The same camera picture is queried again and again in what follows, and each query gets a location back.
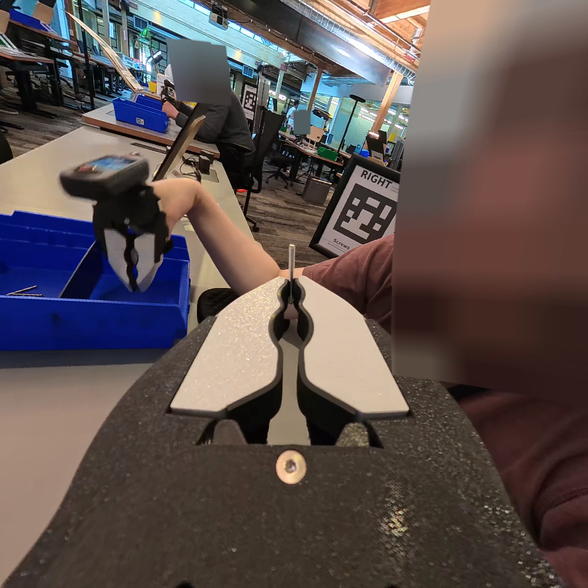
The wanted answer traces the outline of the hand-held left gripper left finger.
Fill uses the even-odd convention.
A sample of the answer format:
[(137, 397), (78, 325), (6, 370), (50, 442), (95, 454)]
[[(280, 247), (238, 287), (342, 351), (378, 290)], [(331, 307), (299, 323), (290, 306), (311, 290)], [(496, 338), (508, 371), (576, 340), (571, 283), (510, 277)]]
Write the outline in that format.
[(283, 278), (220, 311), (171, 401), (174, 415), (234, 420), (247, 443), (267, 443), (282, 403)]

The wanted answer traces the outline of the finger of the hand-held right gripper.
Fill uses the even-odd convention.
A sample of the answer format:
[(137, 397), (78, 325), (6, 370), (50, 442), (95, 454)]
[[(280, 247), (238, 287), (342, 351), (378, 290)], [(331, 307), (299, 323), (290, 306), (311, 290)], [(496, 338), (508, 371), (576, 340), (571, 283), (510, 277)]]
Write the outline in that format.
[(105, 229), (105, 254), (127, 290), (135, 290), (134, 242), (115, 229)]
[(145, 292), (152, 284), (165, 250), (165, 237), (144, 232), (136, 237), (136, 285)]

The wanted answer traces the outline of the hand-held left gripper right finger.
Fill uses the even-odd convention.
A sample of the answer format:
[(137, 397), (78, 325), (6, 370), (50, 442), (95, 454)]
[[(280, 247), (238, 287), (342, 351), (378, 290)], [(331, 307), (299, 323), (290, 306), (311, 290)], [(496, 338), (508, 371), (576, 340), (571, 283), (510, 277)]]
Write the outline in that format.
[(345, 426), (409, 415), (364, 316), (312, 279), (293, 281), (298, 310), (298, 407), (311, 445), (335, 445)]

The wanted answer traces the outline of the blue bin with divider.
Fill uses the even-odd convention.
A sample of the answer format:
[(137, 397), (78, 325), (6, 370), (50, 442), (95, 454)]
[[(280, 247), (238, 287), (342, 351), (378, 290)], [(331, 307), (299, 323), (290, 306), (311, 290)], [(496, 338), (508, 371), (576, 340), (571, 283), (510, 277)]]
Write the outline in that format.
[[(94, 241), (92, 223), (1, 215), (1, 350), (168, 349), (187, 334), (185, 237), (147, 291), (130, 292)], [(6, 296), (37, 285), (42, 298)]]

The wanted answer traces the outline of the person's right forearm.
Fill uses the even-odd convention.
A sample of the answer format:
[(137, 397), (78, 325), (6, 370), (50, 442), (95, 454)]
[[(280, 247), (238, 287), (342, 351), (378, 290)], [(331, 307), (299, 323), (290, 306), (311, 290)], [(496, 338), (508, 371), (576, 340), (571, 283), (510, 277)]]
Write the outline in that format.
[(290, 277), (259, 244), (239, 230), (202, 185), (186, 180), (186, 216), (228, 286), (243, 295), (271, 280)]

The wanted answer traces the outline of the person's right hand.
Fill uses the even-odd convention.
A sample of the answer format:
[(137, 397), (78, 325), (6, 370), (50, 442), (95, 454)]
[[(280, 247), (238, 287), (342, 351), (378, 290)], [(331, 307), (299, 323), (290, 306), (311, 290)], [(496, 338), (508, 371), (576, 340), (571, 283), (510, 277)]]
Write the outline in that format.
[(158, 199), (159, 210), (164, 214), (168, 235), (202, 195), (202, 183), (190, 178), (158, 180), (151, 183), (151, 188)]

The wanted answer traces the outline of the blue bin with label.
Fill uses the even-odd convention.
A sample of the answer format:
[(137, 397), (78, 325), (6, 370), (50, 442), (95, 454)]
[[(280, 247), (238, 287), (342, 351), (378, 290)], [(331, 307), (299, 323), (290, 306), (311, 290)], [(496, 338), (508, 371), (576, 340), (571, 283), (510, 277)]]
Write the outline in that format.
[(113, 100), (114, 116), (118, 122), (139, 126), (160, 134), (168, 130), (168, 116), (162, 110), (162, 102), (139, 94), (136, 99)]

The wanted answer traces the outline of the tilted document stand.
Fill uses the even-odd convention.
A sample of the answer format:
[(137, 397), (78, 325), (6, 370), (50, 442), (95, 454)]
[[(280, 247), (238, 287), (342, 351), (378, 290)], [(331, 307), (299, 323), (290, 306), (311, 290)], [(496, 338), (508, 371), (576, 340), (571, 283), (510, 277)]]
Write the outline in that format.
[(196, 116), (193, 112), (187, 123), (181, 128), (170, 150), (152, 176), (153, 181), (164, 180), (182, 161), (187, 148), (205, 121), (205, 115)]

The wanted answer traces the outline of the framed tag sign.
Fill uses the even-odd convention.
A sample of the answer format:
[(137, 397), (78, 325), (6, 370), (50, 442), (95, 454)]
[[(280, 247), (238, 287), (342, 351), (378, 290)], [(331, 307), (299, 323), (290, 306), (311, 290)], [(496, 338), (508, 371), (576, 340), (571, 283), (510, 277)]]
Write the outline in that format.
[(240, 102), (248, 123), (253, 124), (256, 112), (258, 88), (255, 85), (244, 83)]
[(327, 204), (309, 247), (332, 259), (392, 235), (401, 175), (353, 155)]

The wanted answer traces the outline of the black office chair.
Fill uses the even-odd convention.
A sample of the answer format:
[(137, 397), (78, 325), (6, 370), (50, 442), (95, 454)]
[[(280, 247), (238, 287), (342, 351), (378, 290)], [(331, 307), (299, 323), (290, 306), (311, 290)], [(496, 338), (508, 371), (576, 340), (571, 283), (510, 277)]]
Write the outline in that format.
[(251, 194), (258, 194), (262, 189), (263, 164), (271, 146), (277, 139), (284, 116), (267, 109), (263, 110), (260, 127), (254, 138), (254, 152), (247, 155), (238, 168), (235, 176), (235, 191), (246, 191), (242, 212), (245, 220), (251, 225), (251, 231), (256, 233), (259, 226), (247, 215)]

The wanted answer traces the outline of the grey trash bin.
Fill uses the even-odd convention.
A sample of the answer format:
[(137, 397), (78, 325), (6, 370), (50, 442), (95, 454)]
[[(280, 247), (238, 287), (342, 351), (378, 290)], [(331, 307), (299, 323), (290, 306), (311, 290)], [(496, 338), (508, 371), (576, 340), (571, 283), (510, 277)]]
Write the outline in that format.
[(315, 176), (308, 176), (301, 197), (305, 202), (324, 205), (332, 188), (332, 182)]

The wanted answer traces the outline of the black floor lamp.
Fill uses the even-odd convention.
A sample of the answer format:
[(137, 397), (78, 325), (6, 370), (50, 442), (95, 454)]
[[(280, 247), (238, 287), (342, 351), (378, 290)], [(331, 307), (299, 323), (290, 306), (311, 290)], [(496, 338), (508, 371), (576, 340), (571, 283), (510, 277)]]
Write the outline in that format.
[(342, 147), (344, 146), (346, 134), (348, 133), (348, 129), (349, 129), (350, 123), (352, 121), (353, 115), (355, 113), (357, 104), (364, 104), (366, 102), (366, 100), (364, 98), (362, 98), (361, 96), (354, 95), (354, 94), (350, 94), (349, 98), (354, 100), (354, 104), (353, 104), (352, 110), (351, 110), (351, 112), (349, 114), (349, 119), (348, 119), (348, 122), (346, 124), (345, 129), (344, 129), (344, 132), (343, 132), (343, 135), (342, 135), (342, 138), (341, 138), (339, 147), (337, 149), (337, 155), (338, 156), (339, 156), (339, 153), (341, 152)]

